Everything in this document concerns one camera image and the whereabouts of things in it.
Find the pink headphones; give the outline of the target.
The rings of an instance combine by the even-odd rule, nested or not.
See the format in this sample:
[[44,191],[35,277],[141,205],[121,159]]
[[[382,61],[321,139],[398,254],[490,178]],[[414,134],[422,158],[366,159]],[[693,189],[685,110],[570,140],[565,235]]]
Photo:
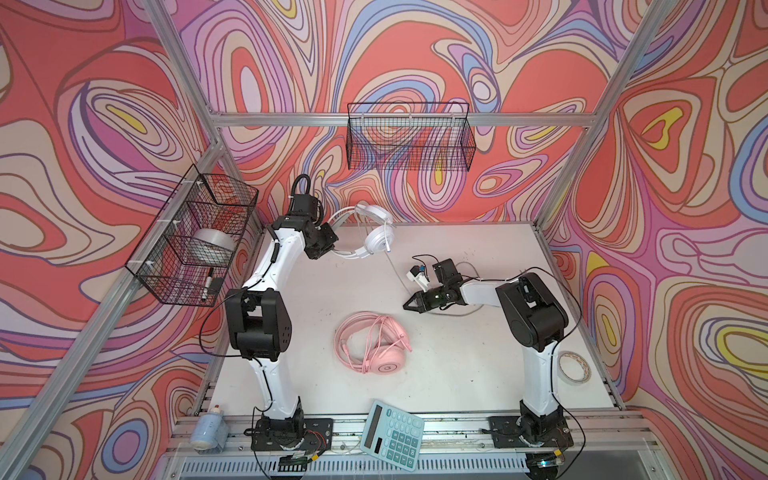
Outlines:
[[[349,340],[358,333],[366,333],[364,351],[355,357]],[[347,369],[365,375],[390,375],[401,370],[406,355],[413,351],[409,335],[392,316],[372,311],[356,312],[336,329],[333,338],[334,353]]]

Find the white headphones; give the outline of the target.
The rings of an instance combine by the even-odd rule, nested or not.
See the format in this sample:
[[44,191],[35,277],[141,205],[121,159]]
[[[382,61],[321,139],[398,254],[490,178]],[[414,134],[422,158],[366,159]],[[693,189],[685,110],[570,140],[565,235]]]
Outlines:
[[346,260],[362,260],[377,253],[389,253],[392,249],[395,236],[393,215],[378,205],[368,204],[364,201],[347,206],[333,213],[328,224],[334,234],[354,217],[356,224],[366,230],[363,244],[355,250],[340,250],[336,247],[332,252]]

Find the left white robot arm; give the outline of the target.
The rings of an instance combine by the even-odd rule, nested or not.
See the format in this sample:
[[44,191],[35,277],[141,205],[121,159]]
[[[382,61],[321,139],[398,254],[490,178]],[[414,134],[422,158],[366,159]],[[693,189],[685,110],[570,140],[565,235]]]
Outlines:
[[225,297],[231,347],[254,371],[264,406],[254,430],[264,434],[304,434],[304,414],[288,367],[280,362],[292,339],[292,322],[281,294],[301,256],[318,259],[338,239],[326,224],[308,215],[279,217],[267,229],[270,242],[242,287]]

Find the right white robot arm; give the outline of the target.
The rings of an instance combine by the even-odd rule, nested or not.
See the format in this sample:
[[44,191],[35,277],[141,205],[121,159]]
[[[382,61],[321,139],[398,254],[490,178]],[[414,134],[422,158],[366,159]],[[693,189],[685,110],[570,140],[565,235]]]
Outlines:
[[525,388],[520,402],[519,431],[530,442],[556,428],[564,419],[553,379],[555,352],[566,338],[569,316],[541,279],[542,270],[531,267],[501,280],[461,274],[451,259],[433,265],[437,280],[430,286],[427,267],[411,267],[406,278],[418,291],[403,304],[417,313],[445,310],[452,306],[492,306],[504,314],[507,325],[523,348]]

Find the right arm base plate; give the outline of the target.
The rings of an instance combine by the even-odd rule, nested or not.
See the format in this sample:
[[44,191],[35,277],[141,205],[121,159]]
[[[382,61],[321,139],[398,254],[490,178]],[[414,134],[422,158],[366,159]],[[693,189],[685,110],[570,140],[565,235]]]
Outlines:
[[570,427],[564,418],[551,423],[544,433],[526,436],[519,426],[520,416],[491,416],[488,418],[489,435],[494,447],[566,450],[574,446]]

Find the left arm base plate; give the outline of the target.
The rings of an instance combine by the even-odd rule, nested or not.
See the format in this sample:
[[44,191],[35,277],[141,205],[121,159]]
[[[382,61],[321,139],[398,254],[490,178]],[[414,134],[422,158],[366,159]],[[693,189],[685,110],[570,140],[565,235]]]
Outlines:
[[255,452],[315,452],[332,446],[333,420],[273,420],[259,418],[251,429],[251,450]]

